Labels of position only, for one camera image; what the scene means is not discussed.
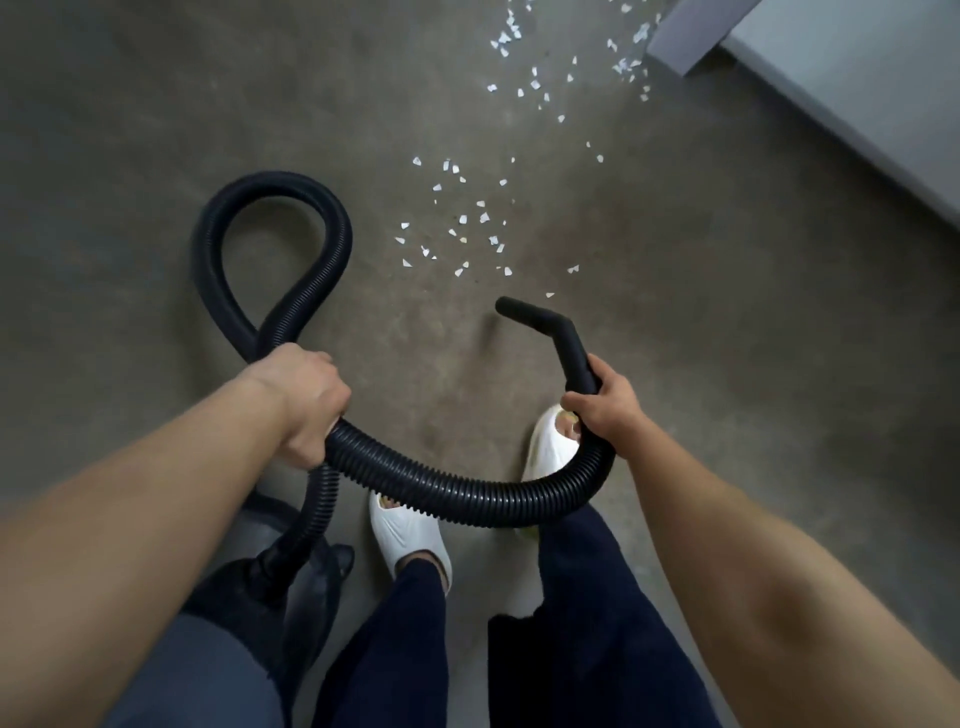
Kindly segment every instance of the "gray floor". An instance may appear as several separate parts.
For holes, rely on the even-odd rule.
[[[499,4],[0,5],[3,499],[238,371],[191,288],[187,238],[220,185],[296,169],[353,219],[347,274],[302,341],[336,356],[356,424],[439,467],[516,477],[562,378],[549,343],[496,321],[492,302],[556,292],[550,304],[651,415],[959,668],[960,236],[740,68],[681,82],[653,67],[642,103],[642,79],[610,71],[624,48],[605,44],[629,50],[655,0],[627,16],[619,3],[534,5],[510,6],[524,38],[508,59],[488,43]],[[532,65],[553,97],[543,111]],[[466,184],[442,174],[447,157]],[[493,224],[476,223],[477,199]],[[466,246],[446,233],[461,212]],[[238,220],[228,274],[252,315],[321,240],[284,204]],[[296,473],[266,480],[302,493]],[[596,505],[691,646],[624,468]],[[485,619],[537,604],[535,552],[509,534],[444,533],[450,724],[484,725]],[[359,489],[345,488],[330,536],[357,545],[358,563],[314,686],[388,582]]]

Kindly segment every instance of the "navy pants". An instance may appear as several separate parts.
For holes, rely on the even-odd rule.
[[[590,506],[540,528],[543,604],[490,623],[491,727],[719,728],[706,688]],[[440,575],[414,561],[337,658],[313,728],[446,726]]]

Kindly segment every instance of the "white sandal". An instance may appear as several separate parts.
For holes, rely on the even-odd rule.
[[[370,523],[373,535],[380,544],[380,553],[387,562],[390,575],[396,579],[396,564],[414,551],[429,551],[444,567],[446,591],[453,585],[453,568],[450,556],[440,535],[440,524],[432,516],[425,516],[405,505],[384,508],[380,495],[370,491]]]
[[[537,420],[533,437],[530,438],[522,480],[536,480],[555,473],[577,454],[580,443],[557,431],[557,415],[563,411],[562,407],[554,404]]]

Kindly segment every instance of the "vacuum cleaner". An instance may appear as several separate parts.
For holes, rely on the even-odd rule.
[[[325,241],[316,262],[257,328],[230,291],[223,246],[237,213],[266,197],[292,198],[312,207],[324,219]],[[251,363],[297,341],[347,268],[352,238],[347,211],[322,184],[292,172],[258,172],[228,184],[204,207],[192,237],[192,275],[220,331]],[[553,340],[568,391],[597,393],[600,382],[569,319],[508,297],[497,299],[495,309]],[[613,458],[610,443],[582,426],[577,454],[557,473],[523,483],[479,480],[418,463],[341,419],[327,436],[325,462],[308,476],[299,512],[256,491],[248,498],[245,511],[272,522],[282,531],[279,537],[255,557],[232,561],[208,576],[184,611],[237,637],[292,702],[302,675],[320,654],[352,564],[348,546],[329,546],[324,539],[340,474],[445,521],[517,528],[557,520],[587,503],[607,479]],[[288,610],[287,592],[308,562],[308,606]]]

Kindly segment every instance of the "black corrugated hose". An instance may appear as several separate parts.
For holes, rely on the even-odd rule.
[[[317,261],[257,329],[230,292],[222,250],[234,216],[265,197],[290,197],[313,207],[324,218],[326,238]],[[253,362],[280,344],[297,341],[344,273],[352,237],[347,211],[322,184],[292,172],[259,172],[228,184],[201,212],[192,241],[194,281],[220,331],[247,362]],[[529,304],[513,303],[556,316]],[[576,345],[582,352],[579,339]],[[563,358],[560,344],[557,348]],[[589,394],[596,391],[591,376],[576,388]],[[610,444],[584,427],[577,454],[557,473],[524,483],[476,480],[428,468],[341,420],[327,437],[326,462],[309,476],[300,518],[276,546],[284,554],[306,551],[308,555],[310,546],[324,534],[337,496],[333,469],[377,493],[446,521],[521,527],[554,521],[586,503],[603,485],[612,461]],[[297,569],[306,556],[302,558]]]

